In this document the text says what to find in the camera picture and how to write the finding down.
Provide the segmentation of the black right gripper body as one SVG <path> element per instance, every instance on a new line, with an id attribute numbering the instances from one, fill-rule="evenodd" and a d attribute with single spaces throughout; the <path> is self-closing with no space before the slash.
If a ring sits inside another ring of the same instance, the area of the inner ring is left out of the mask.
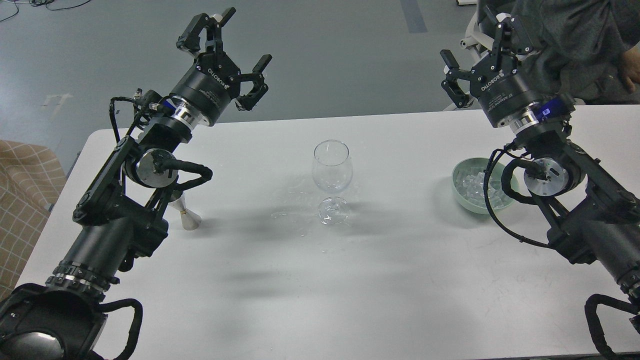
<path id="1" fill-rule="evenodd" d="M 470 94 L 476 98 L 493 128 L 540 102 L 540 93 L 528 84 L 515 55 L 487 54 L 471 69 Z"/>

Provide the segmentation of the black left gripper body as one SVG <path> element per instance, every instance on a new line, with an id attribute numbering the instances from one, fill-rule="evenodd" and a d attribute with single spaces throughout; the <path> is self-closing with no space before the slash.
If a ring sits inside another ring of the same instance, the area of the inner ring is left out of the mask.
<path id="1" fill-rule="evenodd" d="M 231 81 L 240 73 L 226 52 L 220 58 L 213 53 L 200 54 L 169 96 L 197 110 L 205 119 L 204 125 L 214 126 L 232 100 L 240 96 L 241 85 Z"/>

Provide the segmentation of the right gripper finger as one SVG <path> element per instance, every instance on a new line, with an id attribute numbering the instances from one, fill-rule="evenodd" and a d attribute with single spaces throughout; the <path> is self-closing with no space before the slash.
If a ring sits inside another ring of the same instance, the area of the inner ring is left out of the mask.
<path id="1" fill-rule="evenodd" d="M 523 65 L 537 55 L 542 45 L 529 24 L 530 19 L 514 14 L 514 5 L 484 5 L 484 34 L 490 38 L 484 63 L 498 65 L 498 55 L 508 55 Z"/>
<path id="2" fill-rule="evenodd" d="M 480 62 L 476 61 L 470 70 L 464 70 L 460 68 L 459 63 L 457 62 L 457 59 L 455 59 L 451 50 L 442 49 L 439 51 L 439 55 L 445 62 L 445 79 L 440 83 L 441 88 L 449 96 L 452 101 L 452 106 L 455 109 L 467 109 L 474 103 L 480 104 L 480 98 L 478 98 L 472 89 L 474 82 L 478 82 L 474 76 L 480 74 L 476 73 Z M 470 89 L 468 92 L 463 91 L 459 81 L 469 82 Z"/>

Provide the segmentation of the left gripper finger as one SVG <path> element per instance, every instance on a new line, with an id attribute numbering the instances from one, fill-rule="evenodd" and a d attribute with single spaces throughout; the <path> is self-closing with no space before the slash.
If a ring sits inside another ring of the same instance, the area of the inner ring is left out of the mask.
<path id="1" fill-rule="evenodd" d="M 222 29 L 237 12 L 229 7 L 222 14 L 196 14 L 176 41 L 176 48 L 192 57 L 203 54 L 222 56 Z"/>
<path id="2" fill-rule="evenodd" d="M 238 75 L 240 83 L 251 82 L 252 87 L 249 92 L 244 95 L 238 96 L 235 99 L 235 104 L 238 111 L 251 111 L 256 104 L 265 96 L 269 90 L 269 86 L 265 82 L 264 70 L 268 64 L 272 61 L 273 57 L 270 54 L 264 54 L 256 63 L 250 73 L 242 73 Z"/>

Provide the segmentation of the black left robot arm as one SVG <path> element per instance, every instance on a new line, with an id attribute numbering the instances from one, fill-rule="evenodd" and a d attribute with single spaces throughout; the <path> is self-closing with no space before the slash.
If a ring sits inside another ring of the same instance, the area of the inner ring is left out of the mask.
<path id="1" fill-rule="evenodd" d="M 174 157 L 198 125 L 214 126 L 235 102 L 250 111 L 269 87 L 263 55 L 242 73 L 224 51 L 222 29 L 236 13 L 197 14 L 176 47 L 193 64 L 167 96 L 153 90 L 114 96 L 109 118 L 116 146 L 73 211 L 82 230 L 45 285 L 19 285 L 1 303 L 3 360 L 99 360 L 94 351 L 108 313 L 134 311 L 126 343 L 118 354 L 128 360 L 137 348 L 143 306 L 134 298 L 105 302 L 119 284 L 117 272 L 150 257 L 169 234 L 169 203 L 209 182 L 208 167 Z"/>

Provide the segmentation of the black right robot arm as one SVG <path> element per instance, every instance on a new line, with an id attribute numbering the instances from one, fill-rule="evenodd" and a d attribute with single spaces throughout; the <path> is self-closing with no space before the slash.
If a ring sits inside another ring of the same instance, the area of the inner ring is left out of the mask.
<path id="1" fill-rule="evenodd" d="M 628 297 L 594 294 L 584 306 L 592 342 L 608 360 L 623 356 L 606 342 L 598 307 L 630 313 L 639 328 L 639 199 L 571 141 L 570 120 L 577 102 L 639 103 L 638 44 L 637 0 L 479 0 L 461 41 L 473 67 L 440 52 L 453 106 L 477 100 L 494 128 L 514 134 L 492 152 L 485 175 L 509 155 L 503 192 L 537 207 L 550 226 L 546 243 L 503 230 L 570 264 L 601 263 Z"/>

